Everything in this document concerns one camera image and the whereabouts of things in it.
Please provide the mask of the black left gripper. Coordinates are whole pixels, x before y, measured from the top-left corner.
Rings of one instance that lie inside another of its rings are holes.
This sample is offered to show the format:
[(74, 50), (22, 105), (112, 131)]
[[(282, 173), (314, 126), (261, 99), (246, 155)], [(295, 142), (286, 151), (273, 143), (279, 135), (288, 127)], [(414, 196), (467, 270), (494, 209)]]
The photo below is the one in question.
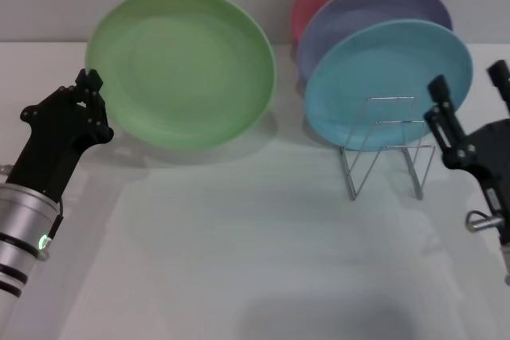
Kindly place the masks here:
[(84, 152), (76, 142), (90, 139), (88, 120), (92, 120), (98, 143), (112, 141), (114, 131), (108, 125), (102, 85), (96, 70), (81, 69), (74, 85), (59, 87), (22, 110), (20, 118), (29, 124), (30, 136), (8, 183), (35, 190), (52, 201), (61, 199)]

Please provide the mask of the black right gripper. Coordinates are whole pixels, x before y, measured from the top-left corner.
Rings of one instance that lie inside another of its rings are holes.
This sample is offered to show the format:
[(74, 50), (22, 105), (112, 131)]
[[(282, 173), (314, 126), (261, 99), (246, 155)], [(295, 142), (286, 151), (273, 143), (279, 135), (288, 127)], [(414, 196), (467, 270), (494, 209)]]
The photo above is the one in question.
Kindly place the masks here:
[[(510, 110), (510, 73), (505, 60), (488, 68), (492, 84)], [(472, 155), (467, 153), (466, 133), (456, 117), (447, 81), (443, 75), (428, 85), (433, 106), (424, 114), (441, 149), (443, 164), (450, 170), (465, 170)], [(493, 216), (502, 217), (500, 243), (509, 244), (509, 119), (483, 126), (471, 134), (476, 155), (470, 173), (479, 182)]]

